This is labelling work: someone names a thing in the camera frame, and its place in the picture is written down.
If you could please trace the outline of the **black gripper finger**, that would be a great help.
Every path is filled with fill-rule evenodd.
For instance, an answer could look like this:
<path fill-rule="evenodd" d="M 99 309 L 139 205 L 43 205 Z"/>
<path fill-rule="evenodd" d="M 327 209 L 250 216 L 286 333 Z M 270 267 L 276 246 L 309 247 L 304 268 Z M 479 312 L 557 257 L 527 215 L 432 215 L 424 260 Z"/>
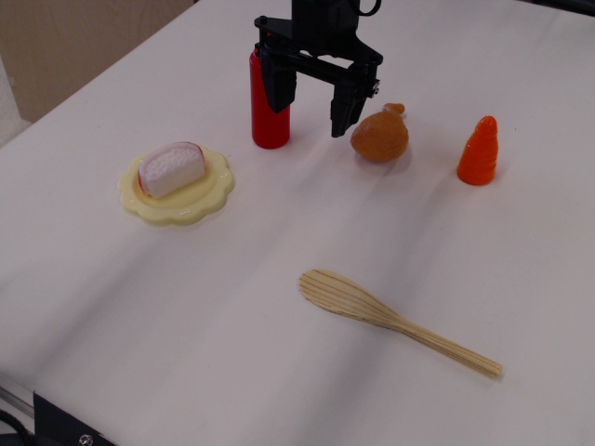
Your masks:
<path fill-rule="evenodd" d="M 355 85 L 335 85 L 331 100 L 331 136 L 340 138 L 349 127 L 358 122 L 366 96 Z"/>
<path fill-rule="evenodd" d="M 270 48 L 260 49 L 261 76 L 268 104 L 279 113 L 295 100 L 297 71 L 284 54 L 273 53 Z"/>

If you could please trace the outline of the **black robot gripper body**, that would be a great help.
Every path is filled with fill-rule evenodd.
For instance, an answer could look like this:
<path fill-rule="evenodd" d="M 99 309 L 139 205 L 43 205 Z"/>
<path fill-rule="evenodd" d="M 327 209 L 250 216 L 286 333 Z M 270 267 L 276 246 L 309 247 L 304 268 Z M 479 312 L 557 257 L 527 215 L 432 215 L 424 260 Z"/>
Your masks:
<path fill-rule="evenodd" d="M 367 98 L 379 88 L 383 57 L 357 36 L 359 20 L 379 11 L 377 1 L 363 12 L 358 1 L 293 1 L 291 17 L 260 16 L 258 47 L 287 55 L 299 73 L 330 85 L 355 85 Z"/>

